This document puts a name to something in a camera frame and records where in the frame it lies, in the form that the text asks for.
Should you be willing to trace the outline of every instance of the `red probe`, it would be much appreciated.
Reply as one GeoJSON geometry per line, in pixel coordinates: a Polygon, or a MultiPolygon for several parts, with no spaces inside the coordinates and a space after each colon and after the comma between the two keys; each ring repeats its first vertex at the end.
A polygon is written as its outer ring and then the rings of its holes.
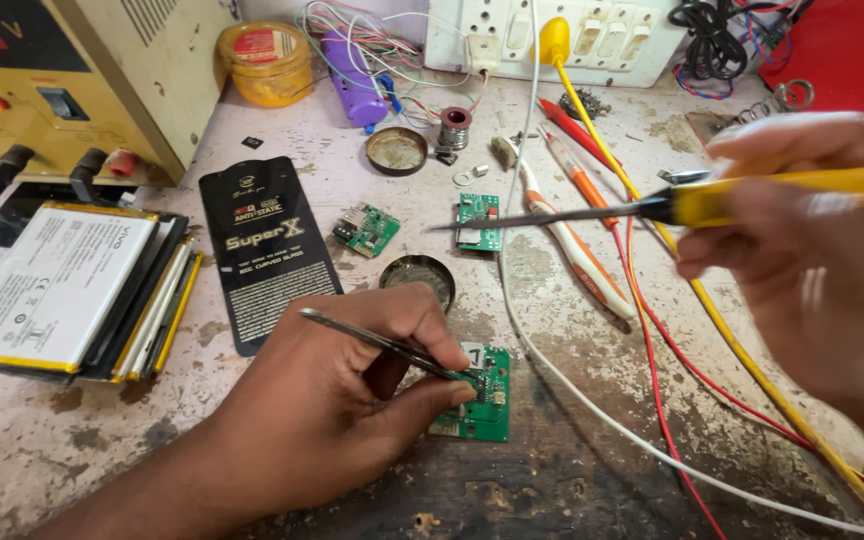
{"type": "MultiPolygon", "coordinates": [[[[542,104],[542,108],[545,109],[545,115],[546,117],[549,117],[549,120],[555,122],[559,128],[564,129],[572,139],[581,144],[582,147],[591,153],[596,160],[598,160],[603,166],[608,167],[608,170],[618,174],[618,171],[609,165],[606,156],[601,150],[599,150],[599,147],[595,145],[595,141],[584,127],[573,122],[569,115],[566,114],[558,104],[554,104],[551,101],[542,98],[539,98],[538,103],[542,104]]],[[[619,161],[618,157],[615,159],[615,162],[618,163],[619,166],[622,166],[622,161],[619,161]]]]}

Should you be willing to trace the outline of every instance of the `coiled wire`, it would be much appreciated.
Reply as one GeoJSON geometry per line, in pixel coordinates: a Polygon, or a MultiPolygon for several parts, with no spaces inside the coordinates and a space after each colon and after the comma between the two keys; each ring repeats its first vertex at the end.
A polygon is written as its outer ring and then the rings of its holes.
{"type": "Polygon", "coordinates": [[[442,124],[438,132],[438,144],[462,150],[469,144],[469,128],[450,128],[442,124]]]}
{"type": "Polygon", "coordinates": [[[726,127],[748,124],[760,118],[772,117],[781,113],[797,113],[807,108],[815,99],[815,88],[808,80],[795,79],[781,82],[775,86],[775,92],[762,101],[752,104],[740,111],[734,118],[728,120],[726,127]],[[792,87],[799,87],[804,94],[800,100],[792,87]]]}

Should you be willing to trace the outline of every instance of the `connector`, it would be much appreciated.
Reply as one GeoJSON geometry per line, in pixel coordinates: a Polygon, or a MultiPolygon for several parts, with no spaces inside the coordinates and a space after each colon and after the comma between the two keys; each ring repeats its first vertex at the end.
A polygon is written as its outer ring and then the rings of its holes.
{"type": "Polygon", "coordinates": [[[29,160],[36,154],[34,150],[21,144],[13,144],[0,158],[0,195],[8,188],[18,173],[25,170],[29,160]]]}
{"type": "Polygon", "coordinates": [[[108,153],[98,148],[89,148],[85,151],[85,155],[78,160],[72,173],[69,174],[69,184],[72,185],[72,190],[75,190],[79,201],[84,203],[99,202],[99,193],[95,190],[92,182],[108,158],[108,153]]]}
{"type": "Polygon", "coordinates": [[[496,35],[470,33],[465,37],[465,65],[469,73],[496,73],[501,62],[502,42],[496,35]]]}

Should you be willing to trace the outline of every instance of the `battery stack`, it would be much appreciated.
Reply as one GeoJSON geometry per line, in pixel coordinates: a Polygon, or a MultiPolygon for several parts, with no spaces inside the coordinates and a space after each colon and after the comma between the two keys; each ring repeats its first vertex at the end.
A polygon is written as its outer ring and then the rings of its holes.
{"type": "Polygon", "coordinates": [[[0,373],[69,385],[161,372],[202,261],[187,225],[43,203],[0,262],[0,373]]]}

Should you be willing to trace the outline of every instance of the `yellow cable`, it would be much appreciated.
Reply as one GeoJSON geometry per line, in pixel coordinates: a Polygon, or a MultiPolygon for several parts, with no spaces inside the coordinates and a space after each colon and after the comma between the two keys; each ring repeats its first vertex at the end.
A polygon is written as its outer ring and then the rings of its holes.
{"type": "MultiPolygon", "coordinates": [[[[578,111],[579,116],[582,117],[582,123],[585,125],[585,129],[588,130],[588,134],[592,136],[595,145],[602,151],[602,154],[606,157],[608,165],[613,171],[615,171],[615,174],[618,176],[619,180],[622,181],[622,185],[625,186],[625,189],[629,191],[631,197],[635,200],[642,199],[642,194],[632,184],[629,176],[625,174],[625,171],[622,170],[622,166],[618,164],[618,161],[616,161],[612,152],[609,151],[609,146],[602,141],[602,137],[600,137],[598,131],[595,130],[593,121],[589,118],[589,114],[586,113],[586,108],[582,106],[582,101],[579,99],[579,96],[576,95],[575,88],[572,87],[569,75],[566,73],[566,68],[563,67],[563,61],[564,58],[557,56],[556,60],[553,61],[553,66],[558,69],[558,77],[561,79],[561,83],[565,86],[565,91],[568,92],[569,98],[572,99],[572,104],[575,106],[575,110],[578,111]]],[[[669,249],[672,251],[673,256],[678,258],[679,252],[676,249],[676,241],[668,231],[668,228],[659,222],[654,221],[652,223],[655,230],[658,231],[658,234],[662,237],[662,240],[665,241],[665,244],[668,245],[669,249]]],[[[713,303],[713,299],[710,298],[709,293],[706,292],[706,288],[702,286],[702,282],[699,279],[690,279],[688,283],[692,287],[692,290],[695,291],[695,295],[699,297],[699,302],[702,303],[702,307],[705,308],[708,316],[712,319],[715,328],[718,329],[722,338],[726,340],[728,347],[738,357],[739,362],[742,362],[745,369],[749,371],[752,378],[755,379],[755,382],[758,383],[758,385],[762,387],[762,390],[764,390],[769,398],[772,399],[775,403],[775,407],[781,411],[785,418],[788,419],[789,423],[798,430],[802,437],[812,443],[812,446],[814,446],[819,454],[828,461],[832,466],[832,469],[846,481],[846,483],[864,502],[864,483],[852,467],[850,467],[842,457],[840,457],[835,450],[829,446],[825,439],[823,439],[822,436],[812,428],[809,421],[807,421],[806,418],[795,409],[794,405],[786,399],[786,396],[784,396],[782,391],[774,385],[772,380],[770,380],[766,374],[762,373],[762,369],[738,342],[736,335],[733,334],[729,325],[726,324],[725,320],[722,318],[722,315],[713,303]]]]}

